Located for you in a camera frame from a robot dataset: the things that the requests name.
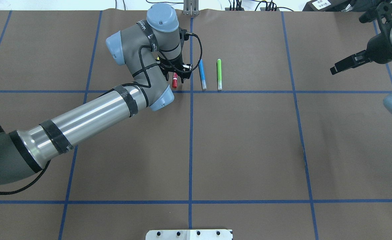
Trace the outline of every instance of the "black cable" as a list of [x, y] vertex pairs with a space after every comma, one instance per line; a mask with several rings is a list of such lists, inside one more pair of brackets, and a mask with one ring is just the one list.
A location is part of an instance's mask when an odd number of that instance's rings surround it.
[[122, 84], [123, 87], [126, 87], [126, 86], [138, 86], [138, 87], [142, 87], [142, 88], [151, 88], [152, 87], [152, 84], [150, 83], [149, 74], [147, 73], [146, 67], [144, 66], [143, 56], [141, 55], [141, 49], [143, 49], [143, 48], [152, 48], [152, 46], [143, 45], [138, 49], [138, 56], [140, 58], [141, 68], [143, 69], [144, 75], [146, 76], [146, 79], [147, 79], [147, 85], [129, 82], [129, 83]]
[[188, 33], [188, 35], [196, 37], [197, 40], [199, 41], [199, 46], [200, 46], [200, 57], [199, 57], [199, 61], [197, 62], [196, 66], [193, 67], [192, 70], [189, 70], [189, 71], [181, 71], [181, 70], [179, 70], [178, 68], [176, 68], [176, 67], [171, 63], [171, 61], [169, 61], [169, 59], [167, 59], [167, 57], [165, 56], [165, 54], [164, 54], [163, 52], [159, 51], [159, 53], [162, 54], [163, 58], [164, 58], [166, 61], [168, 61], [168, 64], [171, 65], [171, 66], [173, 67], [173, 69], [174, 69], [175, 71], [179, 72], [179, 73], [188, 73], [188, 72], [192, 72], [192, 71], [196, 70], [196, 68], [199, 67], [200, 60], [202, 60], [202, 42], [200, 42], [199, 36], [197, 36], [197, 34], [192, 33], [192, 32], [191, 32], [191, 33]]
[[149, 2], [146, 0], [147, 3], [172, 3], [172, 4], [184, 4], [184, 3], [173, 3], [173, 2]]
[[237, 5], [236, 5], [237, 11], [242, 11], [242, 1], [240, 1], [240, 2], [239, 2], [239, 0], [236, 0], [236, 1], [237, 1]]
[[261, 3], [265, 3], [265, 8], [267, 8], [267, 1], [265, 1], [265, 0], [263, 0], [263, 1], [259, 1], [258, 2], [258, 5], [256, 6], [256, 8], [255, 8], [255, 10], [254, 11], [256, 11], [257, 9], [258, 9], [258, 7], [259, 7], [259, 5], [261, 4]]
[[11, 195], [11, 194], [19, 193], [19, 192], [22, 192], [22, 191], [26, 190], [27, 188], [31, 187], [33, 184], [35, 184], [42, 177], [42, 175], [45, 173], [46, 169], [48, 168], [50, 162], [51, 162], [51, 160], [49, 160], [46, 163], [45, 168], [42, 170], [42, 172], [40, 172], [39, 175], [32, 182], [30, 182], [27, 186], [22, 187], [19, 190], [11, 191], [11, 192], [0, 192], [0, 195]]
[[289, 9], [289, 8], [285, 8], [285, 7], [275, 7], [274, 9], [275, 9], [275, 10], [276, 10], [276, 9], [288, 9], [288, 10], [291, 10], [292, 12], [294, 12], [294, 10]]
[[272, 11], [272, 7], [274, 8], [275, 3], [273, 3], [273, 1], [271, 1], [268, 5], [268, 7], [265, 8], [266, 11]]

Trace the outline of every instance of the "red marker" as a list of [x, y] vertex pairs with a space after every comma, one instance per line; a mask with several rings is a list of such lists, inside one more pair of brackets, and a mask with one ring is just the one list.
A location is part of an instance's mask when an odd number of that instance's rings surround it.
[[177, 78], [178, 78], [177, 73], [174, 73], [174, 78], [172, 80], [172, 87], [173, 88], [177, 88]]

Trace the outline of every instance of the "metal plate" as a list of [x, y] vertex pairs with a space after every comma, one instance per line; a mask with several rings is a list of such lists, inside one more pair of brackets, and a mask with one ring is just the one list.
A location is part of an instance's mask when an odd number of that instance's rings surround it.
[[186, 230], [151, 230], [146, 240], [232, 240], [233, 230], [227, 229], [186, 229]]

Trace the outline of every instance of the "white label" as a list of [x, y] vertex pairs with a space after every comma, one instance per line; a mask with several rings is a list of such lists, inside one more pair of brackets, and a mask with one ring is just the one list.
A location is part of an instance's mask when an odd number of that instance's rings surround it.
[[325, 8], [325, 7], [329, 6], [329, 5], [331, 5], [330, 2], [329, 2], [328, 0], [318, 0], [318, 1], [312, 2], [312, 4], [313, 4], [313, 6], [315, 6], [318, 10], [323, 9], [323, 8]]

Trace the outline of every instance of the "blue marker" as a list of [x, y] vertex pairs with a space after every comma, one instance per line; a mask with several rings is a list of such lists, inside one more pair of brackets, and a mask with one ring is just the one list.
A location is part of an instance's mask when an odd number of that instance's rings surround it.
[[206, 90], [205, 69], [203, 68], [203, 60], [199, 64], [200, 81], [202, 82], [202, 90]]

